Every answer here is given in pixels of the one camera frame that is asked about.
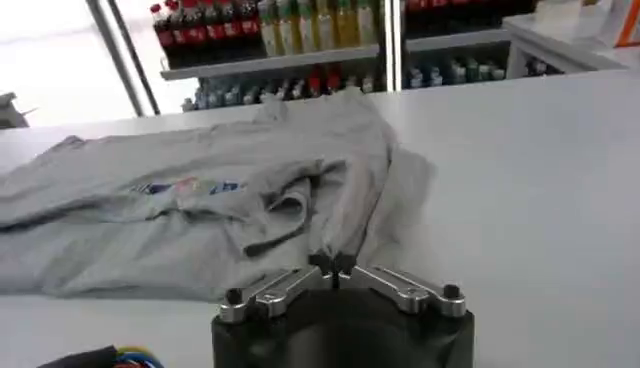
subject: display shelf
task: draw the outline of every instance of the display shelf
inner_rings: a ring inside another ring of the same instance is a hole
[[[222,64],[200,65],[179,69],[165,68],[160,72],[160,75],[165,80],[172,81],[187,78],[207,78],[238,73],[279,70],[282,68],[290,68],[296,66],[374,58],[378,55],[379,49],[380,47],[378,45],[370,45],[347,49],[312,52],[308,54],[251,59]]]
[[[407,40],[407,51],[419,52],[449,49],[454,47],[509,41],[509,33],[504,29],[489,29],[476,32],[457,33],[446,36],[424,37]]]

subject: screw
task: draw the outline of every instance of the screw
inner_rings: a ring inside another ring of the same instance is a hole
[[[237,288],[227,290],[225,295],[227,298],[227,303],[231,305],[237,305],[242,303],[242,291]]]
[[[460,298],[460,288],[457,285],[447,284],[443,289],[444,297],[447,299]]]

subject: colorful cables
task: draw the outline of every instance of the colorful cables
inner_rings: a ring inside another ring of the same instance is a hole
[[[147,349],[139,346],[123,346],[117,349],[115,368],[164,368]]]

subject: plastic bottle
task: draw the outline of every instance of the plastic bottle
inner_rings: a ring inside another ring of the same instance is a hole
[[[290,0],[278,0],[278,15],[280,16],[280,35],[286,55],[299,54],[302,51],[300,40],[300,24],[293,16]]]
[[[474,58],[467,59],[467,82],[478,81],[478,62]]]
[[[491,69],[487,64],[480,64],[478,66],[478,81],[488,81],[491,79]]]
[[[203,5],[204,24],[207,29],[210,59],[213,61],[223,59],[224,53],[221,51],[225,50],[227,45],[224,34],[224,22],[222,21],[220,9],[213,0],[203,0]]]
[[[309,0],[298,0],[300,9],[300,37],[302,41],[302,52],[317,51],[320,46],[320,36],[318,35],[318,19],[313,12]]]
[[[358,34],[361,45],[378,42],[370,0],[358,0]]]
[[[182,24],[183,13],[178,3],[170,2],[168,4],[171,14],[167,19],[169,20],[169,27],[171,28],[173,40],[175,41],[175,64],[177,64],[177,66],[188,65],[191,62],[191,50],[187,44],[186,30]]]
[[[340,75],[331,73],[327,78],[327,92],[334,94],[340,90]]]
[[[262,43],[267,56],[282,55],[282,41],[276,39],[276,28],[273,24],[271,12],[269,9],[269,3],[261,1],[258,3],[258,9],[260,10],[260,33],[262,34]]]
[[[153,29],[156,31],[156,36],[165,55],[167,55],[167,59],[171,62],[174,54],[175,41],[173,40],[169,20],[167,16],[160,11],[160,4],[153,4],[150,10],[151,16],[153,17]]]
[[[362,78],[362,92],[372,93],[373,90],[374,90],[374,79],[372,75],[368,74],[364,78]]]
[[[245,55],[264,56],[256,0],[242,0],[240,18],[242,19],[242,44]]]
[[[461,65],[453,67],[453,84],[467,83],[467,68]]]
[[[256,85],[252,86],[242,98],[242,103],[244,103],[245,105],[253,105],[257,103],[259,93],[260,87]]]
[[[291,99],[292,100],[303,99],[305,97],[304,96],[305,86],[306,86],[306,83],[304,79],[300,79],[298,83],[296,83],[296,85],[291,90]]]
[[[320,50],[338,47],[338,26],[335,13],[329,8],[328,0],[318,0],[318,36]]]
[[[183,27],[186,30],[187,44],[193,53],[194,62],[207,61],[207,29],[204,14],[196,0],[183,0]]]
[[[182,112],[194,111],[196,109],[196,105],[193,104],[193,100],[190,98],[185,98],[181,107]]]
[[[491,79],[493,79],[493,80],[503,80],[505,75],[506,75],[506,73],[505,73],[504,69],[495,68],[491,72]]]
[[[238,12],[231,0],[219,0],[220,13],[224,23],[224,35],[226,38],[225,54],[227,59],[237,58],[242,55],[242,25]]]
[[[309,95],[311,98],[320,97],[322,90],[320,89],[320,78],[312,75],[309,77]]]
[[[360,43],[358,37],[358,19],[351,9],[349,0],[339,0],[338,14],[338,39],[340,47],[354,47]]]

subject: white countertop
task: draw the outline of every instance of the white countertop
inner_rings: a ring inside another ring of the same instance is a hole
[[[593,5],[583,7],[577,21],[525,14],[505,18],[503,27],[594,70],[640,68],[640,47],[611,48],[596,38],[606,15],[605,9]]]
[[[608,71],[372,96],[402,144],[436,167],[397,263],[461,285],[476,367],[640,366],[639,82]],[[74,131],[184,129],[254,111],[0,132],[2,168]],[[214,314],[192,302],[0,297],[0,361],[33,367],[136,343],[167,367],[210,367]]]

